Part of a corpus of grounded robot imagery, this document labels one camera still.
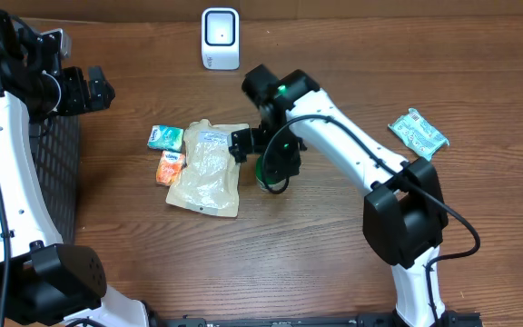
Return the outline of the green lid jar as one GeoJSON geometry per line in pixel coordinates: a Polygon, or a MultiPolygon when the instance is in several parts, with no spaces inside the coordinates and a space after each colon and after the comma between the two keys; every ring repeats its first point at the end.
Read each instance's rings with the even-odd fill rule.
{"type": "Polygon", "coordinates": [[[276,182],[272,180],[269,176],[266,177],[265,182],[262,180],[262,157],[260,156],[256,160],[255,164],[255,177],[258,186],[266,193],[273,191],[276,194],[283,193],[289,186],[290,179],[285,178],[276,182]]]}

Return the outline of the beige pouch bag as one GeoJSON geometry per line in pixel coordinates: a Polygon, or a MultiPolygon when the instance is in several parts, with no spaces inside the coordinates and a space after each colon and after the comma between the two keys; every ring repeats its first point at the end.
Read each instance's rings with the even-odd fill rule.
{"type": "Polygon", "coordinates": [[[248,127],[207,119],[191,123],[183,137],[186,166],[170,186],[166,202],[197,213],[236,217],[240,165],[229,146],[231,134],[248,127]]]}

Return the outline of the green tissue packet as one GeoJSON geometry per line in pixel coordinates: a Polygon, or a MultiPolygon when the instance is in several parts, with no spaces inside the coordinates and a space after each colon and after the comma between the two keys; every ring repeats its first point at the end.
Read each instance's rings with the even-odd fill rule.
{"type": "Polygon", "coordinates": [[[147,146],[154,150],[163,150],[179,153],[183,146],[184,130],[167,125],[152,127],[147,146]]]}

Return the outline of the orange tissue packet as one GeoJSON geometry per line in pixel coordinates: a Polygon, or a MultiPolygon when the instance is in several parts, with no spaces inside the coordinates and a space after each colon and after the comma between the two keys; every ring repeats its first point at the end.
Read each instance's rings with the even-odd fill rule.
{"type": "Polygon", "coordinates": [[[156,171],[156,182],[161,185],[172,185],[181,175],[185,166],[184,154],[163,151],[156,171]]]}

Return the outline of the teal wipes packet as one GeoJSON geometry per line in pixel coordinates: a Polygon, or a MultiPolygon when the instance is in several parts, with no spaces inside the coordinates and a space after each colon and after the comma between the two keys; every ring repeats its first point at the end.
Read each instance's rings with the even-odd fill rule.
{"type": "Polygon", "coordinates": [[[431,161],[433,155],[444,145],[449,146],[449,139],[431,125],[415,108],[400,116],[389,129],[419,157],[431,161]]]}

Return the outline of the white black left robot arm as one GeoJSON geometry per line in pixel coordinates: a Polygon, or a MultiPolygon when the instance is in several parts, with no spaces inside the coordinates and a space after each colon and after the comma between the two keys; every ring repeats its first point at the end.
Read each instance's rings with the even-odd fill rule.
{"type": "Polygon", "coordinates": [[[44,203],[30,125],[115,96],[100,67],[63,67],[70,51],[63,30],[37,33],[0,9],[0,323],[155,326],[146,303],[107,283],[93,249],[63,241],[44,203]]]}

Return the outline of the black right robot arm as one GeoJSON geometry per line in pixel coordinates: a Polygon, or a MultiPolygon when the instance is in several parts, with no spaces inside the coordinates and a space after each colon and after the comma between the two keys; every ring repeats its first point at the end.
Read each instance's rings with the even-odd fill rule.
{"type": "Polygon", "coordinates": [[[283,78],[260,64],[242,91],[261,123],[229,137],[239,163],[257,154],[258,185],[283,193],[300,172],[301,152],[312,146],[357,188],[363,201],[362,232],[392,271],[398,326],[442,326],[446,307],[436,272],[442,231],[448,224],[439,177],[424,158],[409,162],[350,120],[327,92],[302,70],[283,78]]]}

